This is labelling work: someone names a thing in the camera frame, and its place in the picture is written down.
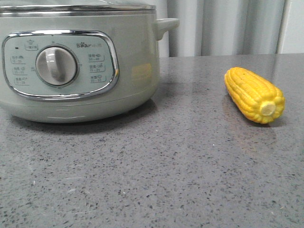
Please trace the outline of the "yellow corn cob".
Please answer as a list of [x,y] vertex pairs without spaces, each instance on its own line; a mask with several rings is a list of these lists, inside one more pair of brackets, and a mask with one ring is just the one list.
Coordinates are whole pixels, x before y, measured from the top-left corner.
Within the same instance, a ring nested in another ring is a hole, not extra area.
[[224,75],[226,89],[235,105],[249,120],[268,124],[285,109],[281,89],[260,75],[241,67],[233,67]]

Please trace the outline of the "glass pot lid steel rim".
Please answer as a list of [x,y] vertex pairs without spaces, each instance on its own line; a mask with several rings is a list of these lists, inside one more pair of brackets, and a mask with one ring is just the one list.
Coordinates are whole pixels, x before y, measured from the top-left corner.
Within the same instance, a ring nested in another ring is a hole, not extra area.
[[2,17],[46,17],[94,14],[139,14],[155,12],[156,6],[142,0],[2,0]]

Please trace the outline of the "light green electric cooking pot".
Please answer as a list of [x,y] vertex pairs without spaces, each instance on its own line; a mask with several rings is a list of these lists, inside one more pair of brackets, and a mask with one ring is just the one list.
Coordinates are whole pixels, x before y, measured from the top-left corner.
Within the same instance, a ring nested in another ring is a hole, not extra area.
[[[177,19],[155,12],[46,17],[0,16],[0,105],[14,116],[46,123],[98,120],[130,111],[156,91],[158,41]],[[44,82],[37,55],[59,46],[72,53],[76,76]]]

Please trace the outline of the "white pleated curtain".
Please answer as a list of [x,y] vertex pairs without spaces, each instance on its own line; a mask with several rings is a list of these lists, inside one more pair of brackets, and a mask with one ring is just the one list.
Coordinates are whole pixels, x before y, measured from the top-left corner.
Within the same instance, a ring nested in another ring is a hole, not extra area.
[[301,0],[153,0],[159,18],[178,18],[162,57],[290,54],[304,51]]

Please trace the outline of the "grey round control knob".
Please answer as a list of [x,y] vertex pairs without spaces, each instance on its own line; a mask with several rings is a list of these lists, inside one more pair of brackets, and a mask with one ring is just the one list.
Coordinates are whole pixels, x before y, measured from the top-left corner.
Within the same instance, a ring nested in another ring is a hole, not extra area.
[[47,84],[62,86],[76,76],[76,59],[67,49],[59,46],[46,47],[36,58],[38,76]]

